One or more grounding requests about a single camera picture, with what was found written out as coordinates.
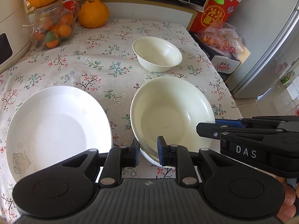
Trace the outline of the person's right hand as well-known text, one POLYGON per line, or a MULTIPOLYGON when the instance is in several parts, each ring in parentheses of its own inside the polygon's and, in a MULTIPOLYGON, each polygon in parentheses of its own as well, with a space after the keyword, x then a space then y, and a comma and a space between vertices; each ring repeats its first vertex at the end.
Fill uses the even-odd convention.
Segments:
POLYGON ((298 198, 298 186, 296 190, 287 184, 285 178, 275 176, 275 178, 283 185, 285 190, 284 202, 278 212, 277 218, 283 223, 298 224, 298 207, 295 206, 296 198, 298 198))

